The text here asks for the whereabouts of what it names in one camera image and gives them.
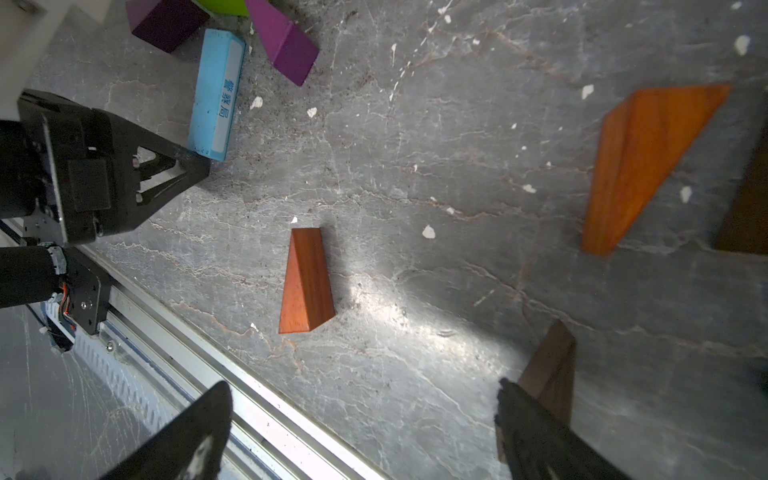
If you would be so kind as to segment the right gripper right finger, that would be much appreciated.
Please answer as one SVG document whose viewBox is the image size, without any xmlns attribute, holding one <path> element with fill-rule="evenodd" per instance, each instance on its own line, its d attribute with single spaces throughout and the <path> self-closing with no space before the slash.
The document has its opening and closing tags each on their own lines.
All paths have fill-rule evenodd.
<svg viewBox="0 0 768 480">
<path fill-rule="evenodd" d="M 500 380 L 495 416 L 514 479 L 626 479 L 517 383 Z"/>
</svg>

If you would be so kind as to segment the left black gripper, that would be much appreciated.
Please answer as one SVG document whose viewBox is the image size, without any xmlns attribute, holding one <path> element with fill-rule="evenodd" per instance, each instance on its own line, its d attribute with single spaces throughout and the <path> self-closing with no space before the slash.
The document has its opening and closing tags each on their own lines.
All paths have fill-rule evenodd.
<svg viewBox="0 0 768 480">
<path fill-rule="evenodd" d="M 40 164 L 25 234 L 43 242 L 81 245 L 121 232 L 112 115 L 49 92 L 26 89 L 21 126 Z M 130 231 L 210 174 L 211 160 L 127 122 L 128 154 L 122 230 Z"/>
</svg>

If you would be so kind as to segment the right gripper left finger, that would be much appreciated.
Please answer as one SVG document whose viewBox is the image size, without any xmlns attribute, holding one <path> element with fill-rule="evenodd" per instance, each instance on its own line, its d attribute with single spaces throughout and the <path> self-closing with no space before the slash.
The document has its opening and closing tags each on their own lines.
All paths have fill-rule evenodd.
<svg viewBox="0 0 768 480">
<path fill-rule="evenodd" d="M 230 385 L 219 381 L 105 479 L 216 479 L 233 415 Z"/>
</svg>

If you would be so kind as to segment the purple wedge block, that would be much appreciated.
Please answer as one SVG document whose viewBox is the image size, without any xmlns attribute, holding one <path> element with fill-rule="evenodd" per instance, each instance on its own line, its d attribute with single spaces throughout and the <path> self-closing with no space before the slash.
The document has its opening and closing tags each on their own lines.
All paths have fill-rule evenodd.
<svg viewBox="0 0 768 480">
<path fill-rule="evenodd" d="M 125 7 L 131 33 L 167 53 L 210 18 L 189 0 L 128 0 Z"/>
<path fill-rule="evenodd" d="M 269 1 L 244 3 L 271 65 L 296 86 L 303 86 L 319 55 L 317 45 Z"/>
</svg>

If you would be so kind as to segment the green rectangular block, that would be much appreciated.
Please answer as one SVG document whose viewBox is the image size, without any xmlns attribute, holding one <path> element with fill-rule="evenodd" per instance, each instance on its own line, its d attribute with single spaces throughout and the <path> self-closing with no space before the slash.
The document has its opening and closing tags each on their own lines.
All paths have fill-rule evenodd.
<svg viewBox="0 0 768 480">
<path fill-rule="evenodd" d="M 216 15 L 249 16 L 244 0 L 196 0 L 196 3 Z"/>
</svg>

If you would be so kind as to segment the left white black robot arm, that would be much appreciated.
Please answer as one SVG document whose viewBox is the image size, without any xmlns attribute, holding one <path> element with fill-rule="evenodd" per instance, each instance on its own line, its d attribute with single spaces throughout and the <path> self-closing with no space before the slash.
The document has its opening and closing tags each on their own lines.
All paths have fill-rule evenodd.
<svg viewBox="0 0 768 480">
<path fill-rule="evenodd" d="M 113 113 L 28 87 L 72 13 L 102 23 L 106 1 L 1 5 L 1 220 L 20 222 L 1 251 L 1 304 L 46 302 L 63 334 L 94 335 L 106 318 L 106 273 L 80 252 L 131 231 L 204 180 L 208 158 Z"/>
</svg>

